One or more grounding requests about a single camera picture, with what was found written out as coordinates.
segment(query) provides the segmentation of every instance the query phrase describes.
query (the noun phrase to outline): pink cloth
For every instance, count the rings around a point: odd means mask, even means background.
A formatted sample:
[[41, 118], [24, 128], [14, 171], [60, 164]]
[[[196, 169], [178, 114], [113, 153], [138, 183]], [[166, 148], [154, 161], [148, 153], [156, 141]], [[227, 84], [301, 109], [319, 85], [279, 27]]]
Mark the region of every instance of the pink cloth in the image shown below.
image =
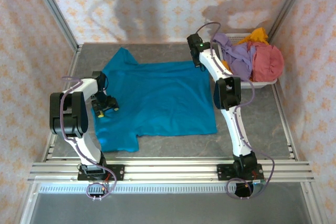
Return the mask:
[[261, 42], [249, 42], [250, 46], [256, 47], [256, 53], [253, 55], [253, 81], [274, 81], [284, 69], [284, 59], [280, 50], [276, 46], [267, 45]]

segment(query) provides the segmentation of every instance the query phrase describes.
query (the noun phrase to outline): floral wallpaper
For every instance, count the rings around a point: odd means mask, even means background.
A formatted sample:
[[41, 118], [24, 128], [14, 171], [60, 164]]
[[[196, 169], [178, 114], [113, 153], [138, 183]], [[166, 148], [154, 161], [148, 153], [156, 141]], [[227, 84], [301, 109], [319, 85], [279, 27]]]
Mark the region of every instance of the floral wallpaper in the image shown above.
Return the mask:
[[297, 0], [274, 43], [285, 59], [282, 102], [336, 223], [336, 0]]
[[[285, 0], [56, 0], [78, 43], [185, 42], [206, 21], [222, 31], [270, 30]], [[209, 37], [207, 29], [201, 36]]]
[[14, 223], [72, 49], [43, 0], [0, 0], [0, 223]]

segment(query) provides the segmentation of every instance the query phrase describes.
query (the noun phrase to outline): gray floor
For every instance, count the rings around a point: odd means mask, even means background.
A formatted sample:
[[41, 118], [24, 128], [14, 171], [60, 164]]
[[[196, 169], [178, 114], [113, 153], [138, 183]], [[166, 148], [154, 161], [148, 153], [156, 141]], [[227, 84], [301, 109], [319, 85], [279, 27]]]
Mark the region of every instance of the gray floor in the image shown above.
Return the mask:
[[[76, 77], [89, 77], [101, 70], [120, 47], [128, 49], [139, 63], [191, 60], [187, 44], [115, 45], [84, 44], [75, 69]], [[242, 102], [250, 99], [251, 91], [242, 90]], [[99, 146], [89, 112], [89, 134]], [[217, 134], [178, 137], [143, 136], [138, 138], [140, 150], [135, 153], [106, 153], [113, 157], [232, 157], [232, 144], [226, 122], [215, 110]], [[253, 103], [242, 108], [242, 118], [251, 145], [276, 158], [289, 157], [286, 136], [282, 127], [271, 86], [256, 90]], [[57, 138], [53, 157], [77, 157], [64, 140]]]
[[300, 183], [270, 183], [255, 199], [216, 194], [39, 194], [30, 223], [309, 224]]

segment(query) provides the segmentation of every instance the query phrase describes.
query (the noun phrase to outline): white basket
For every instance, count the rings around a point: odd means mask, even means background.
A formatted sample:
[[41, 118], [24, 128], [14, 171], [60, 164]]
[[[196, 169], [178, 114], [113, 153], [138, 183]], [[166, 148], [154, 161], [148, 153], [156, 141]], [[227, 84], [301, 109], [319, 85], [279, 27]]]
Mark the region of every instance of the white basket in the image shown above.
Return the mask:
[[[250, 35], [250, 34], [226, 34], [226, 36], [230, 39], [230, 41], [232, 42], [232, 44], [238, 43], [239, 41], [241, 41], [242, 39], [244, 39], [248, 35]], [[221, 60], [223, 60], [222, 50], [220, 49], [219, 45], [218, 45], [218, 52], [219, 52]], [[266, 85], [274, 84], [276, 82], [277, 82], [277, 79], [275, 79], [274, 81], [270, 81], [270, 82], [253, 82], [253, 86], [256, 89], [260, 89], [260, 88], [262, 88], [262, 87], [264, 87]], [[246, 82], [246, 81], [242, 81], [241, 88], [242, 89], [250, 89], [251, 85], [248, 82]]]

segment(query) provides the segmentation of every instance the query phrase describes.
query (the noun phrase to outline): purple cable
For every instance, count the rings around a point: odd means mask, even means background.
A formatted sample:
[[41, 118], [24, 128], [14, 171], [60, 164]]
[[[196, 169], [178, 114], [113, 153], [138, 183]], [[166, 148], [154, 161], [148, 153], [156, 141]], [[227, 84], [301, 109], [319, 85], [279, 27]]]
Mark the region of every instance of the purple cable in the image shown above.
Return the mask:
[[[213, 54], [213, 42], [214, 42], [214, 37], [215, 35], [217, 34], [217, 32], [219, 31], [219, 29], [221, 28], [221, 24], [219, 22], [209, 22], [209, 23], [206, 23], [204, 24], [203, 26], [201, 26], [197, 31], [196, 33], [198, 33], [203, 27], [207, 26], [207, 25], [210, 25], [210, 24], [218, 24], [218, 28], [216, 29], [216, 31], [214, 32], [214, 34], [211, 36], [211, 39], [210, 39], [210, 53], [211, 53], [211, 57], [213, 59], [213, 61], [215, 62], [215, 65], [219, 68], [219, 70], [222, 72], [222, 74], [225, 74], [226, 76], [230, 76], [230, 77], [239, 77], [241, 78], [240, 76], [236, 76], [236, 75], [233, 75], [233, 74], [227, 74], [225, 73], [225, 71], [221, 68], [221, 66], [217, 63], [216, 59], [215, 59], [215, 56]], [[233, 198], [233, 199], [251, 199], [251, 198], [255, 198], [257, 196], [259, 196], [263, 191], [265, 191], [266, 187], [268, 186], [272, 176], [273, 176], [273, 173], [274, 173], [274, 168], [275, 168], [275, 162], [274, 162], [274, 159], [272, 157], [270, 157], [269, 155], [267, 155], [266, 153], [262, 152], [262, 151], [256, 151], [255, 149], [252, 148], [252, 146], [250, 146], [246, 140], [244, 139], [243, 135], [242, 135], [242, 131], [240, 130], [240, 127], [239, 127], [239, 123], [238, 123], [238, 116], [237, 116], [237, 109], [238, 108], [241, 108], [243, 106], [246, 106], [246, 105], [249, 105], [252, 103], [253, 99], [255, 98], [255, 88], [253, 86], [253, 83], [250, 81], [250, 80], [245, 80], [244, 78], [241, 78], [243, 81], [247, 81], [250, 86], [251, 86], [251, 89], [252, 89], [252, 97], [251, 99], [246, 102], [246, 103], [243, 103], [243, 104], [240, 104], [238, 106], [235, 107], [234, 109], [234, 114], [235, 114], [235, 121], [236, 121], [236, 124], [237, 124], [237, 129], [238, 129], [238, 134], [239, 134], [239, 137], [240, 139], [242, 140], [242, 142], [253, 152], [255, 153], [259, 153], [265, 157], [267, 157], [268, 159], [270, 159], [272, 161], [272, 169], [271, 169], [271, 172], [270, 172], [270, 175], [268, 177], [268, 180], [266, 181], [266, 184], [265, 186], [263, 187], [263, 189], [261, 191], [259, 191], [256, 195], [252, 196], [252, 197], [246, 197], [246, 198], [243, 198], [243, 197], [240, 197], [240, 198], [237, 198], [235, 196], [232, 196], [229, 192], [228, 192], [228, 185], [230, 182], [233, 182], [233, 181], [243, 181], [245, 183], [245, 185], [247, 185], [247, 187], [249, 188], [250, 190], [250, 193], [251, 193], [251, 188], [250, 188], [250, 185], [248, 184], [248, 182], [244, 179], [241, 179], [241, 178], [232, 178], [230, 179], [226, 185], [225, 185], [225, 190], [226, 190], [226, 194], [230, 197], [230, 198]]]
[[113, 185], [112, 185], [112, 187], [111, 187], [110, 190], [109, 190], [106, 186], [104, 186], [104, 184], [97, 183], [97, 182], [88, 185], [88, 187], [86, 188], [86, 195], [87, 195], [89, 198], [95, 200], [95, 198], [96, 198], [95, 196], [94, 196], [94, 197], [90, 196], [90, 194], [89, 194], [89, 189], [90, 189], [90, 187], [92, 187], [93, 185], [100, 185], [100, 186], [102, 186], [103, 189], [106, 190], [106, 193], [105, 193], [103, 196], [100, 196], [100, 197], [99, 197], [99, 199], [102, 200], [102, 199], [104, 199], [106, 196], [108, 196], [112, 191], [114, 191], [115, 186], [116, 186], [116, 184], [117, 184], [117, 177], [116, 177], [115, 173], [114, 173], [112, 170], [110, 170], [110, 169], [108, 169], [108, 168], [106, 168], [106, 167], [104, 167], [104, 166], [101, 166], [101, 165], [97, 164], [96, 162], [94, 162], [93, 160], [91, 160], [91, 159], [89, 159], [87, 156], [85, 156], [85, 155], [83, 154], [83, 152], [79, 149], [79, 147], [78, 147], [78, 145], [77, 145], [77, 141], [76, 141], [74, 138], [68, 138], [68, 137], [66, 136], [66, 134], [65, 134], [65, 129], [64, 129], [64, 112], [63, 112], [64, 101], [65, 101], [66, 96], [67, 96], [71, 91], [73, 91], [74, 89], [80, 87], [80, 86], [83, 84], [83, 81], [82, 81], [81, 79], [78, 79], [78, 78], [75, 78], [75, 77], [71, 77], [71, 76], [64, 76], [64, 77], [62, 77], [62, 80], [63, 80], [63, 81], [67, 81], [67, 82], [75, 82], [75, 81], [77, 81], [77, 83], [76, 83], [73, 87], [70, 87], [70, 88], [64, 93], [64, 95], [63, 95], [62, 98], [61, 98], [61, 102], [60, 102], [59, 120], [60, 120], [61, 132], [62, 132], [62, 136], [63, 136], [64, 140], [66, 140], [66, 141], [72, 141], [72, 142], [75, 144], [76, 151], [78, 152], [78, 154], [79, 154], [82, 158], [84, 158], [84, 159], [85, 159], [86, 161], [88, 161], [90, 164], [95, 165], [95, 166], [97, 166], [97, 167], [99, 167], [99, 168], [101, 168], [101, 169], [103, 169], [103, 170], [105, 170], [105, 171], [108, 171], [108, 172], [113, 176], [113, 178], [114, 178], [114, 183], [113, 183]]

